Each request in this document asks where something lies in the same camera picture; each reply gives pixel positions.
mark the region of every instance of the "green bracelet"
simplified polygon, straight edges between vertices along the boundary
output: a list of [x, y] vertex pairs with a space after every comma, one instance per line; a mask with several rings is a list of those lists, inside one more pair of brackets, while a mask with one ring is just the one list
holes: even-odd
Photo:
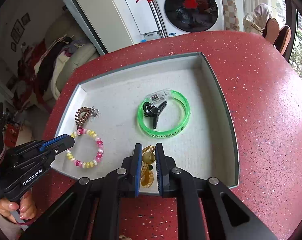
[[146, 98], [140, 104], [140, 106], [138, 108], [138, 123], [139, 123], [140, 127], [142, 128], [142, 130], [145, 131], [148, 135], [151, 135], [156, 138], [171, 137], [171, 136], [174, 136], [174, 135], [178, 134], [179, 132], [181, 132], [186, 127], [187, 123], [189, 122], [190, 105], [189, 105], [189, 102], [187, 101], [187, 99], [185, 98], [185, 96], [174, 90], [171, 90], [171, 96], [173, 97], [173, 99], [175, 101], [177, 101], [178, 103], [181, 104], [181, 106], [184, 109], [185, 115], [184, 115], [183, 120], [176, 127], [174, 127], [171, 130], [168, 130], [168, 131], [158, 132], [158, 131], [155, 131], [153, 129], [146, 127], [146, 125], [144, 124], [144, 121], [143, 121], [143, 116], [144, 116], [143, 104], [145, 102], [149, 102], [149, 99]]

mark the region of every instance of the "brown coil hair tie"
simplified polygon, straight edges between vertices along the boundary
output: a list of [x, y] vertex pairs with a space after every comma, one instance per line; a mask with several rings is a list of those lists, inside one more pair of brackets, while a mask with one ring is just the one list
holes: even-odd
[[75, 124], [77, 129], [82, 129], [84, 123], [88, 120], [88, 118], [91, 116], [91, 109], [87, 107], [82, 107], [78, 109], [78, 111], [75, 114]]

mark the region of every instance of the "checkered cloth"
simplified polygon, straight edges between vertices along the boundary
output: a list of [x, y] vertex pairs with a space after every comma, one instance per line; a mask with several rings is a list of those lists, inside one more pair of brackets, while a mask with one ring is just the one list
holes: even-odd
[[224, 10], [224, 25], [225, 30], [239, 31], [240, 25], [238, 20], [238, 10], [235, 5], [235, 0], [222, 0]]

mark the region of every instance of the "white tray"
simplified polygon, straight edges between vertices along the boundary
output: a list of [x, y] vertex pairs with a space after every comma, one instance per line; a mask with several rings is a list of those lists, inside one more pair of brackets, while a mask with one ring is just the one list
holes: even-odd
[[[190, 104], [191, 116], [186, 128], [170, 138], [153, 138], [137, 124], [137, 108], [146, 95], [171, 88], [182, 93]], [[181, 110], [168, 101], [157, 130], [167, 130], [180, 118]], [[61, 153], [51, 166], [60, 173], [79, 179], [97, 179], [121, 167], [132, 155], [135, 143], [143, 147], [163, 144], [166, 155], [193, 176], [219, 178], [228, 187], [239, 184], [238, 147], [233, 122], [224, 95], [208, 61], [202, 53], [187, 53], [157, 58], [126, 66], [81, 82], [75, 88], [55, 136], [76, 130], [75, 112], [82, 106], [98, 108], [100, 116], [88, 121], [104, 143], [102, 162], [91, 169], [76, 168]], [[88, 136], [76, 137], [74, 157], [90, 161], [97, 148]], [[145, 194], [158, 194], [155, 182], [140, 187]]]

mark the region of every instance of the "round table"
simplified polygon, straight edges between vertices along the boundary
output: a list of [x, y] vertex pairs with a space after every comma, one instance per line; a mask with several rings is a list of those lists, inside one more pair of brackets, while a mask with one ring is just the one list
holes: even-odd
[[[43, 139], [54, 137], [79, 82], [129, 64], [198, 51], [217, 76], [236, 130], [240, 185], [232, 191], [278, 239], [287, 239], [302, 219], [302, 81], [262, 36], [191, 33], [129, 46], [92, 60], [77, 68], [66, 83]], [[38, 213], [74, 182], [53, 170], [44, 176], [33, 187]], [[133, 240], [177, 239], [175, 199], [123, 199], [120, 234]]]

